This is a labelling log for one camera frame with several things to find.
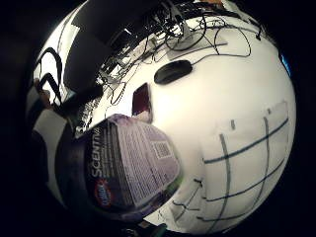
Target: dark background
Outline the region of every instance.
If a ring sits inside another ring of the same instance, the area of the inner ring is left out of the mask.
[[[35,58],[51,31],[81,2],[11,0],[1,3],[1,236],[97,234],[77,222],[39,186],[27,166],[32,157],[26,154],[28,143],[24,133],[24,89]],[[312,193],[316,188],[316,126],[313,122],[316,115],[315,13],[308,2],[302,1],[238,2],[261,20],[288,59],[297,99],[297,127],[291,157],[275,190],[251,217],[226,236],[312,236],[315,219]]]

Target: black computer mouse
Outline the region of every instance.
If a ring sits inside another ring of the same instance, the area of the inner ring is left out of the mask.
[[[166,85],[192,72],[192,65],[187,60],[170,62],[156,71],[154,81]]]

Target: barcode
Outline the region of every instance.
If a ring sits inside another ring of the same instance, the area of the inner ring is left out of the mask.
[[[153,146],[159,159],[171,155],[169,145],[166,141],[155,142]]]

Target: cable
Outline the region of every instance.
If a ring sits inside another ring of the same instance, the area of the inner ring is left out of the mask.
[[[249,52],[245,55],[240,55],[240,54],[230,54],[230,53],[217,53],[217,54],[208,54],[202,58],[200,58],[199,60],[197,60],[196,62],[193,62],[192,65],[196,65],[197,63],[201,62],[202,60],[210,57],[210,56],[235,56],[235,57],[248,57],[251,55],[252,53],[252,49],[251,49],[251,46],[250,46],[250,43],[249,43],[249,40],[248,38],[246,37],[246,35],[242,32],[241,29],[239,29],[238,27],[236,26],[233,26],[233,25],[226,25],[225,27],[222,27],[222,28],[219,28],[218,31],[216,32],[215,34],[215,38],[214,38],[214,44],[216,45],[216,39],[217,39],[217,36],[218,36],[218,33],[222,30],[222,29],[237,29],[242,35],[243,37],[245,38],[246,42],[247,42],[247,45],[249,47]]]
[[[202,17],[202,20],[203,20],[203,22],[204,22],[204,29],[203,29],[202,36],[201,36],[197,41],[193,42],[191,45],[189,45],[189,46],[187,46],[187,47],[185,47],[185,48],[176,48],[177,44],[178,44],[179,41],[181,40],[181,39],[178,39],[178,43],[176,43],[176,45],[175,45],[174,47],[170,47],[170,46],[168,45],[168,36],[166,35],[166,36],[165,36],[165,44],[167,45],[167,47],[169,47],[171,50],[174,50],[174,51],[185,51],[185,50],[188,50],[188,49],[190,49],[191,47],[195,46],[197,43],[199,43],[199,42],[203,39],[203,37],[205,36],[206,30],[207,30],[207,27],[206,27],[206,20],[205,20],[205,16],[204,16],[204,13],[203,13],[203,12],[201,12],[201,17]]]

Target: electronic equipment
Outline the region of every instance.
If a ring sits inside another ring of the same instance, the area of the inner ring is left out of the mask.
[[[132,95],[132,116],[148,123],[152,122],[149,86],[147,83],[141,85]]]
[[[155,73],[154,81],[157,84],[166,85],[192,72],[192,65],[187,60],[170,62]]]

